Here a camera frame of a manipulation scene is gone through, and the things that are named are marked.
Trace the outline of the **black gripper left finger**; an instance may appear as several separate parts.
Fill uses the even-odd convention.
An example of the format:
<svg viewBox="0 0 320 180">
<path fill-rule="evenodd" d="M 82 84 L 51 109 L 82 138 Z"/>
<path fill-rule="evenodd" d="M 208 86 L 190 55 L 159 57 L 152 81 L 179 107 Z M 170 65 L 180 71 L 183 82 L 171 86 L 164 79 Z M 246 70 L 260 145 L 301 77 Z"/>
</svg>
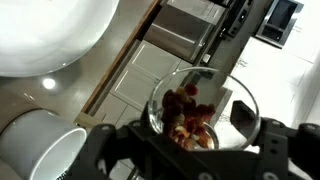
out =
<svg viewBox="0 0 320 180">
<path fill-rule="evenodd" d="M 145 180 L 199 180 L 207 173 L 195 153 L 155 134 L 143 112 L 141 120 L 119 129 L 96 125 L 63 180 L 111 180 L 111 171 L 123 159 L 130 159 Z"/>
</svg>

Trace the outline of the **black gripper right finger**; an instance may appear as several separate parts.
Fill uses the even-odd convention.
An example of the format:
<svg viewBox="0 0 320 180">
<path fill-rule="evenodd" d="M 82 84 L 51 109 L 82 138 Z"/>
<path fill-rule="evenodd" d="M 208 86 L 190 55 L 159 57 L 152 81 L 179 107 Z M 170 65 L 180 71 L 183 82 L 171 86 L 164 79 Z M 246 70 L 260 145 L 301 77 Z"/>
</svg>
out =
<svg viewBox="0 0 320 180">
<path fill-rule="evenodd" d="M 231 124 L 251 145 L 263 151 L 264 168 L 286 167 L 291 160 L 311 178 L 320 179 L 320 126 L 300 124 L 297 129 L 286 127 L 280 121 L 260 118 L 244 102 L 232 104 Z"/>
</svg>

